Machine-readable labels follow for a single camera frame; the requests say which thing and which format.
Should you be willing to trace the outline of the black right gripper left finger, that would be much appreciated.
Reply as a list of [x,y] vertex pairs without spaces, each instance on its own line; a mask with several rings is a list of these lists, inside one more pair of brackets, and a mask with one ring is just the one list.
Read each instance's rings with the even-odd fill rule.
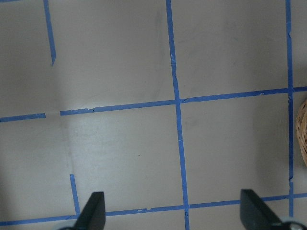
[[106,224],[104,192],[93,192],[74,224],[77,230],[103,230]]

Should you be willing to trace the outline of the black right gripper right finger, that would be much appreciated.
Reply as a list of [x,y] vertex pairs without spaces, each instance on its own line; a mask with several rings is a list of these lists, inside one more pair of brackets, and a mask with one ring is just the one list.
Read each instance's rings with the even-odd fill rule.
[[240,220],[246,230],[281,230],[283,222],[252,190],[240,191]]

